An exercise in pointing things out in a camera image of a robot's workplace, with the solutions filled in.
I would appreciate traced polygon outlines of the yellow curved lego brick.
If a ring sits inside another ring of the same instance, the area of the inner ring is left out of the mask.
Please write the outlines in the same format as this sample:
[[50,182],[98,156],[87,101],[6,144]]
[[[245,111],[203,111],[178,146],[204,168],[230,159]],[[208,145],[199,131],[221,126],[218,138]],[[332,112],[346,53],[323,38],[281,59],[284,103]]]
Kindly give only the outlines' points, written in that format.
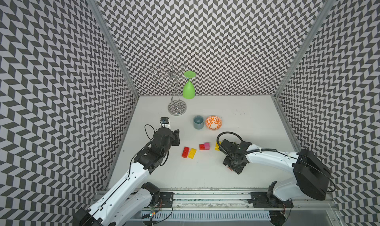
[[215,150],[216,151],[220,151],[220,149],[219,149],[219,145],[221,144],[221,142],[216,142],[216,144],[215,144]]

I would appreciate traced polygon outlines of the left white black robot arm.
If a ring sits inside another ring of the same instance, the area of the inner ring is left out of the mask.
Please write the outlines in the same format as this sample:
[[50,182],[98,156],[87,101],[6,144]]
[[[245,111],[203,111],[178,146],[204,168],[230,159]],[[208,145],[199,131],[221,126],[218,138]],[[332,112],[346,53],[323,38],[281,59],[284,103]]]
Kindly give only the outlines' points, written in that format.
[[172,146],[180,145],[180,131],[161,127],[132,158],[128,171],[88,209],[73,216],[75,226],[122,226],[136,213],[159,202],[160,188],[147,182],[153,171],[165,163]]

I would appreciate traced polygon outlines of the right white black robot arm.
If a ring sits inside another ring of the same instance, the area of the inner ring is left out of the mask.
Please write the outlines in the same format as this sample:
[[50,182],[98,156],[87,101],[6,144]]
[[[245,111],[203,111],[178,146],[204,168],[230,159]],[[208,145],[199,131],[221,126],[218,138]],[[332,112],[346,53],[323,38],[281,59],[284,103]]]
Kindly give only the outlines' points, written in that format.
[[250,142],[239,144],[223,140],[218,148],[226,157],[223,164],[236,174],[241,174],[249,163],[280,169],[292,174],[287,180],[273,181],[267,197],[287,201],[297,196],[307,196],[323,201],[328,193],[331,172],[311,151],[283,152],[262,148]]

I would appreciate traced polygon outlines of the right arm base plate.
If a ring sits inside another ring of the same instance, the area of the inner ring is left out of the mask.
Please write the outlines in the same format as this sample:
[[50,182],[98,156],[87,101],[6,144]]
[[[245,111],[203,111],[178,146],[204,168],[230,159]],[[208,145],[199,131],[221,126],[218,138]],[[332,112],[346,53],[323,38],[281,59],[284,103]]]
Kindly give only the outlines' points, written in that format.
[[266,192],[251,192],[250,197],[248,203],[252,204],[254,208],[291,209],[294,207],[292,200],[281,201],[273,195],[268,197]]

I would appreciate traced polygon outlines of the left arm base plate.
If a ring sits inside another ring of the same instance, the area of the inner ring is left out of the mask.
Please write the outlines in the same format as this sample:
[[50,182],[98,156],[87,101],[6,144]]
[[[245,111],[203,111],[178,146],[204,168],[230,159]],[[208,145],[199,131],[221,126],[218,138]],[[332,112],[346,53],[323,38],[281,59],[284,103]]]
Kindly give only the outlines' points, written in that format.
[[171,209],[174,199],[174,192],[164,191],[160,193],[151,193],[148,192],[148,198],[150,198],[150,202],[144,209],[148,208],[163,208],[163,209]]

